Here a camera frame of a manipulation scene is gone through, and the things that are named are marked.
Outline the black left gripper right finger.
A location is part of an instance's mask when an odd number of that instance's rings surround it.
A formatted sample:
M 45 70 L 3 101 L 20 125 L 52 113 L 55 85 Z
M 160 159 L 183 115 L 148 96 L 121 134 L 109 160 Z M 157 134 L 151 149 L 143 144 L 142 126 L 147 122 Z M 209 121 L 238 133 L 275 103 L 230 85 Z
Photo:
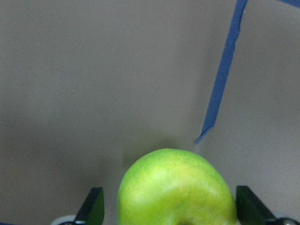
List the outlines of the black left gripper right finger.
M 236 208 L 241 225 L 277 224 L 277 218 L 248 186 L 236 187 Z

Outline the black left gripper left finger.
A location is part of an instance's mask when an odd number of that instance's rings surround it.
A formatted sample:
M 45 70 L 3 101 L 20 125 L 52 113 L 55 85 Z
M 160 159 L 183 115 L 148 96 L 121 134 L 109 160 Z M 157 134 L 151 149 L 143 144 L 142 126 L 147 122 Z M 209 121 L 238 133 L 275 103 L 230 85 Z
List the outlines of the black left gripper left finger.
M 93 187 L 75 219 L 75 225 L 102 225 L 104 221 L 104 192 L 102 187 Z

